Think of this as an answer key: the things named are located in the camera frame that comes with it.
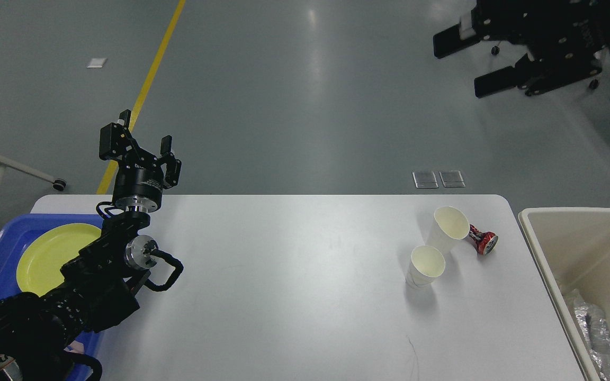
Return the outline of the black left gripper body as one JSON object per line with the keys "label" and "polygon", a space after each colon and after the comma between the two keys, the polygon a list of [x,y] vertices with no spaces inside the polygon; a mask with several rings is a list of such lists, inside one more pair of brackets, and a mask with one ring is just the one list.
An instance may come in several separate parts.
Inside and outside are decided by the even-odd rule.
{"label": "black left gripper body", "polygon": [[112,205],[121,210],[155,212],[162,206],[163,171],[157,164],[117,164]]}

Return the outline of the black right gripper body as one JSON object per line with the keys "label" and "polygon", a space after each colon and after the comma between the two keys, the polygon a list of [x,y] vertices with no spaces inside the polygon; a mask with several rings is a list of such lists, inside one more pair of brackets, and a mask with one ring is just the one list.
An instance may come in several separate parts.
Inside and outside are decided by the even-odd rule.
{"label": "black right gripper body", "polygon": [[537,58],[610,53],[610,1],[528,1],[524,44]]}

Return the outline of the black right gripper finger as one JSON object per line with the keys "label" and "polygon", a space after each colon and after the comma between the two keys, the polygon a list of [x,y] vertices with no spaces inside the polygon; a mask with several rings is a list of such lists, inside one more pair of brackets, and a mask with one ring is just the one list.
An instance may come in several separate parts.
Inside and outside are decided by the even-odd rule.
{"label": "black right gripper finger", "polygon": [[481,41],[526,46],[529,13],[528,1],[477,1],[472,10],[460,16],[458,24],[433,36],[434,57],[445,58]]}
{"label": "black right gripper finger", "polygon": [[551,45],[530,47],[515,65],[474,80],[474,93],[482,98],[513,87],[526,96],[537,96],[602,72],[603,45]]}

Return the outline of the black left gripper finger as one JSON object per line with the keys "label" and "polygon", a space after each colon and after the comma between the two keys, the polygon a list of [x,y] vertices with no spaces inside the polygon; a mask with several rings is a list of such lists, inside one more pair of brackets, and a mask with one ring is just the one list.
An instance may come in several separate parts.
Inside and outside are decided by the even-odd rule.
{"label": "black left gripper finger", "polygon": [[100,129],[98,157],[119,166],[154,166],[157,158],[138,145],[129,130],[131,110],[119,114],[116,122]]}
{"label": "black left gripper finger", "polygon": [[173,137],[167,135],[160,141],[160,157],[158,164],[163,171],[163,188],[170,189],[176,186],[180,179],[182,162],[177,159],[172,149]]}

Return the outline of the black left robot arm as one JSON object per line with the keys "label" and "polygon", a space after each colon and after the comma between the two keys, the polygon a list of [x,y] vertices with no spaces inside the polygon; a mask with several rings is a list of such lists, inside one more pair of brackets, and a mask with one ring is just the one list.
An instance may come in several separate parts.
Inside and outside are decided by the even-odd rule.
{"label": "black left robot arm", "polygon": [[98,155],[118,166],[112,198],[95,210],[102,218],[99,238],[63,264],[63,282],[37,296],[21,292],[0,300],[0,380],[65,380],[77,366],[102,378],[101,362],[68,347],[84,331],[119,325],[139,309],[141,288],[167,291],[183,263],[140,234],[162,206],[165,189],[176,186],[181,161],[172,137],[160,141],[160,155],[141,148],[129,130],[131,111],[100,130]]}

